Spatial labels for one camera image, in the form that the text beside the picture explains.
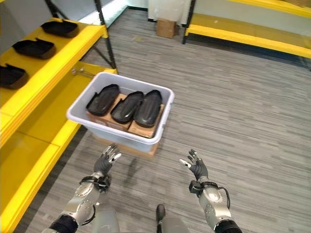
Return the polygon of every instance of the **robot forearm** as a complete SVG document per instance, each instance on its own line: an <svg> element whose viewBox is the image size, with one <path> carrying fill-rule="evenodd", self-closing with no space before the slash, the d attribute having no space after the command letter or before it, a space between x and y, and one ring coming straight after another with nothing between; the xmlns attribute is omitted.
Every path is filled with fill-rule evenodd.
<svg viewBox="0 0 311 233"><path fill-rule="evenodd" d="M102 176L102 173L94 172L91 177L98 179ZM99 195L94 183L82 181L58 219L42 233L75 233L90 216Z"/></svg>
<svg viewBox="0 0 311 233"><path fill-rule="evenodd" d="M231 213L216 186L203 189L199 202L206 216L207 224L215 233L242 233L231 217Z"/></svg>

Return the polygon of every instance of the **black cable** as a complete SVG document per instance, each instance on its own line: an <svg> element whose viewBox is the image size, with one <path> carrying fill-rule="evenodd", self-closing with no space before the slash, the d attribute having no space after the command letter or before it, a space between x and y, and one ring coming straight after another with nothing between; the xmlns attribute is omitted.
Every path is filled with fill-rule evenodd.
<svg viewBox="0 0 311 233"><path fill-rule="evenodd" d="M227 196L227 208L230 209L230 196L228 190L225 187L218 187L218 189L223 189L225 191L225 194Z"/></svg>
<svg viewBox="0 0 311 233"><path fill-rule="evenodd" d="M94 212L93 212L92 217L90 219L86 220L81 226L89 224L95 218L95 212L96 212L95 205L93 205L93 210L94 210Z"/></svg>

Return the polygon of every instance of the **black plastic tray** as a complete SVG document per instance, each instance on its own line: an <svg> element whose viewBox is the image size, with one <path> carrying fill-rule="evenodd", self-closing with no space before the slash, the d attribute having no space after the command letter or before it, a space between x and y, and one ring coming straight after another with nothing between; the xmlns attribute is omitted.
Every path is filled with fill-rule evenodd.
<svg viewBox="0 0 311 233"><path fill-rule="evenodd" d="M0 66L0 85L10 89L19 89L28 81L28 74L24 69L6 64Z"/></svg>
<svg viewBox="0 0 311 233"><path fill-rule="evenodd" d="M41 27L43 31L45 31L46 33L68 38L75 37L79 33L78 24L64 20L62 22L57 21L46 22L42 24Z"/></svg>
<svg viewBox="0 0 311 233"><path fill-rule="evenodd" d="M120 89L118 85L111 84L105 86L100 93L95 92L94 96L87 104L86 109L93 115L102 117L107 114L119 93Z"/></svg>
<svg viewBox="0 0 311 233"><path fill-rule="evenodd" d="M119 103L111 111L112 118L120 123L126 124L133 120L137 108L140 106L144 98L144 93L136 91L129 94L125 100L120 100Z"/></svg>
<svg viewBox="0 0 311 233"><path fill-rule="evenodd" d="M161 103L162 96L158 90L152 90L147 93L141 106L135 113L135 122L144 128L153 127L156 123L156 118L159 115Z"/></svg>
<svg viewBox="0 0 311 233"><path fill-rule="evenodd" d="M36 38L33 40L22 40L13 45L16 52L41 59L48 59L53 57L56 48L52 42L40 40Z"/></svg>

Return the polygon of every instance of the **black strap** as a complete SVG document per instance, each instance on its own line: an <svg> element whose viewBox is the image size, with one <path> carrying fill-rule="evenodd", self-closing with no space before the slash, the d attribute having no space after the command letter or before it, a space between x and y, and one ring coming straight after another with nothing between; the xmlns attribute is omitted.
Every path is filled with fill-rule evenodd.
<svg viewBox="0 0 311 233"><path fill-rule="evenodd" d="M111 184L110 177L108 175L101 176L100 178L96 178L95 176L85 176L79 184L82 183L93 183L99 192L106 191Z"/></svg>

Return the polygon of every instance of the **yellow metal shelving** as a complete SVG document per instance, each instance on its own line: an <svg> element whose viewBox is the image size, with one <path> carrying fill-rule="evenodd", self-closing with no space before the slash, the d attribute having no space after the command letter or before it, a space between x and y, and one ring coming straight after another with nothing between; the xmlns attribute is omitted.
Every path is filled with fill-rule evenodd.
<svg viewBox="0 0 311 233"><path fill-rule="evenodd" d="M37 28L24 39L34 40L36 37L55 44L56 54L48 60L40 60L20 55L10 48L0 57L1 65L23 68L30 79L18 90L0 89L0 114L5 121L1 123L0 148L27 118L32 110L45 98L64 75L79 61L79 59L101 38L107 35L106 26L88 25L75 22L79 34L74 38L44 33Z"/></svg>
<svg viewBox="0 0 311 233"><path fill-rule="evenodd" d="M289 14L311 18L311 8L296 6L294 4L281 0L229 0L229 1L235 1L253 6L264 7L276 11L282 11Z"/></svg>
<svg viewBox="0 0 311 233"><path fill-rule="evenodd" d="M259 46L311 58L311 38L236 20L193 14L189 33Z"/></svg>
<svg viewBox="0 0 311 233"><path fill-rule="evenodd" d="M116 70L78 62L90 73ZM79 128L66 110L91 81L68 72L1 148L1 232L12 232Z"/></svg>

